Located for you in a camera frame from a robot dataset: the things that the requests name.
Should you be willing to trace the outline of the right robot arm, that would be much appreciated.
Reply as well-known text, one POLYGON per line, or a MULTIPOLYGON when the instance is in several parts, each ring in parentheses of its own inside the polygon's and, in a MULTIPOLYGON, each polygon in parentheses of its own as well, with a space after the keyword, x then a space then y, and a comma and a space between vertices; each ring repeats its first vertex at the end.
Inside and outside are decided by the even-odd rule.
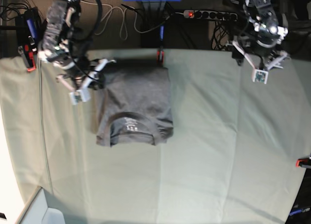
POLYGON ((82 29, 76 26, 81 16, 81 0, 53 0, 46 16, 46 27, 38 44, 38 58, 64 71, 56 80, 71 92, 104 87, 103 69, 108 60, 90 61, 86 54, 93 42, 95 31, 103 14, 101 0, 95 0, 98 7, 93 28, 84 38, 79 38, 82 29))

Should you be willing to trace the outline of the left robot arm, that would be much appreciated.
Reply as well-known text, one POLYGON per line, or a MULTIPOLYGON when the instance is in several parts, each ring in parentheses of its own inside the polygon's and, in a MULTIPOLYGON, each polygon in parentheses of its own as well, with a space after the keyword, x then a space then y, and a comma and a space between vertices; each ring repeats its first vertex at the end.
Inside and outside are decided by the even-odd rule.
POLYGON ((288 57, 281 43, 288 34, 286 17, 275 11, 273 0, 239 0, 236 13, 245 25, 230 40, 232 57, 241 66, 247 60, 253 69, 282 68, 288 57))

